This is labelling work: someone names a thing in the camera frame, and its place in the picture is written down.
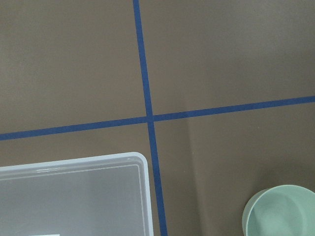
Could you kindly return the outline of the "clear plastic storage box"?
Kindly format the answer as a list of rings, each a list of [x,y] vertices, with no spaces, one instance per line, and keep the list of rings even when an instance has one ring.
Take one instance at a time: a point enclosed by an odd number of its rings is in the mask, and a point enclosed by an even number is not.
[[[148,163],[138,152],[0,169],[3,236],[151,236]]]

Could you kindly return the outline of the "mint green bowl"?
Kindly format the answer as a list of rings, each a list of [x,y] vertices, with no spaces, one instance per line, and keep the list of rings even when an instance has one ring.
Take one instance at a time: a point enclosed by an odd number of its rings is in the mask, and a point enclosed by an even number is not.
[[[245,236],[313,236],[315,193],[297,185],[280,185],[254,194],[242,214]]]

